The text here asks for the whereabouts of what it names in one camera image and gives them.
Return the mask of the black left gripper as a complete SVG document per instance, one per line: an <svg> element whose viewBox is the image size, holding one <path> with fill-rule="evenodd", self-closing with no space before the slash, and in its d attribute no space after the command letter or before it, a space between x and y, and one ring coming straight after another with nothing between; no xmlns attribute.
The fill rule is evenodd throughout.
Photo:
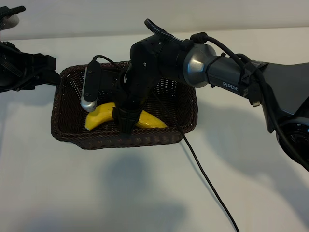
<svg viewBox="0 0 309 232"><path fill-rule="evenodd" d="M32 79L33 85L59 85L56 59L50 55L23 53L10 42L0 43L0 90L32 90L29 83L30 67L38 70Z"/></svg>

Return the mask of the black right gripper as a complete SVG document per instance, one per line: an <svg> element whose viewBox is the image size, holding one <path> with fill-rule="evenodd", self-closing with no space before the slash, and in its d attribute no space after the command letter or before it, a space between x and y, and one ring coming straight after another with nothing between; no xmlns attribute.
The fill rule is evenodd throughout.
<svg viewBox="0 0 309 232"><path fill-rule="evenodd" d="M112 117L120 130L120 136L128 139L138 123L142 108L151 90L159 82L158 63L130 63L119 74L115 84L115 107Z"/></svg>

